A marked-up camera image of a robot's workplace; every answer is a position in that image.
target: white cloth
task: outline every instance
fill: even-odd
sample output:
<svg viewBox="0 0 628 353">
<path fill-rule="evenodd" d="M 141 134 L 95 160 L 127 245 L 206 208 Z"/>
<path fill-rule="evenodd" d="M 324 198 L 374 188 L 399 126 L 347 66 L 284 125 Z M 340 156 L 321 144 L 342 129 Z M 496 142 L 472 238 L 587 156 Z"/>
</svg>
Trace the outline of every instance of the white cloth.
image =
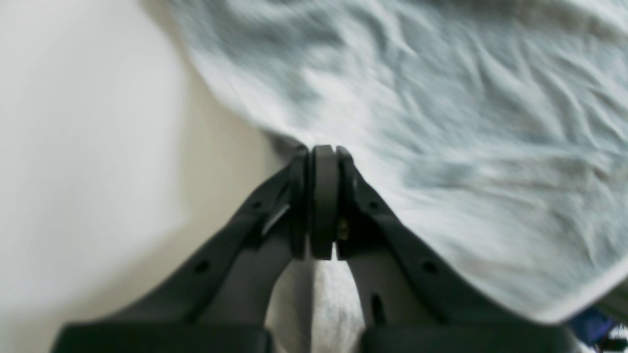
<svg viewBox="0 0 628 353">
<path fill-rule="evenodd" d="M 626 2 L 170 4 L 219 99 L 347 147 L 399 218 L 507 308 L 557 322 L 626 277 Z"/>
</svg>

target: black plastic arm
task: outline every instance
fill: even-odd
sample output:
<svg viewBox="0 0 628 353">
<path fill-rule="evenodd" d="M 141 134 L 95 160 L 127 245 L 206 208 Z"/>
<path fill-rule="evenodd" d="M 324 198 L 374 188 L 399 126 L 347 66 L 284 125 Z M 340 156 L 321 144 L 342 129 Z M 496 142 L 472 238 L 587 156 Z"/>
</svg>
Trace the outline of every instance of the black plastic arm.
<svg viewBox="0 0 628 353">
<path fill-rule="evenodd" d="M 163 284 L 92 323 L 67 325 L 55 353 L 270 353 L 264 319 L 287 264 L 348 262 L 367 330 L 362 352 L 568 352 L 542 327 L 486 299 L 392 210 L 349 152 L 317 146 L 258 187 L 227 225 Z"/>
<path fill-rule="evenodd" d="M 110 317 L 66 326 L 54 352 L 271 352 L 273 285 L 304 255 L 307 168 L 301 149 L 163 284 Z"/>
</svg>

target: white sheet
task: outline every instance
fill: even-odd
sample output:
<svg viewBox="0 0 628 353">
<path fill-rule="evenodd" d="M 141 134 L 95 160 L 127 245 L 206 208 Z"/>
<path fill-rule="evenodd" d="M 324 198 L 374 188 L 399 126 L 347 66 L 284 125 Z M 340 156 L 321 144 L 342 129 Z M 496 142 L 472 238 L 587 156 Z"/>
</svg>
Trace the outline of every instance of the white sheet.
<svg viewBox="0 0 628 353">
<path fill-rule="evenodd" d="M 347 147 L 399 218 L 499 303 L 557 322 L 626 277 L 626 2 L 170 3 L 223 102 Z M 326 316 L 346 296 L 320 284 L 315 327 L 359 315 Z"/>
</svg>

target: blue object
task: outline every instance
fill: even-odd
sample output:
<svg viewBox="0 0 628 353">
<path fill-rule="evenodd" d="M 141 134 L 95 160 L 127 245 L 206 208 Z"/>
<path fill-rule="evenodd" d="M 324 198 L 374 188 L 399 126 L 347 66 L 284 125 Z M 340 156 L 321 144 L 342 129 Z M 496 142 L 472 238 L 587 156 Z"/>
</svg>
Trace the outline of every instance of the blue object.
<svg viewBox="0 0 628 353">
<path fill-rule="evenodd" d="M 568 322 L 576 337 L 590 347 L 600 342 L 617 324 L 595 308 L 586 309 Z"/>
</svg>

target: black base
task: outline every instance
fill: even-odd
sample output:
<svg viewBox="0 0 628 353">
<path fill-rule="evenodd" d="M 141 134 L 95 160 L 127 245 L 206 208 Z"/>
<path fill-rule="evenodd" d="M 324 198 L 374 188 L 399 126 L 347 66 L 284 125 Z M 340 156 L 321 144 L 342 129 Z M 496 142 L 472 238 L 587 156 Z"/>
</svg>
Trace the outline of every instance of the black base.
<svg viewBox="0 0 628 353">
<path fill-rule="evenodd" d="M 267 331 L 255 327 L 181 324 L 73 325 L 57 342 L 63 353 L 271 353 Z"/>
<path fill-rule="evenodd" d="M 571 352 L 561 327 L 526 324 L 373 327 L 362 336 L 361 353 L 546 353 Z"/>
</svg>

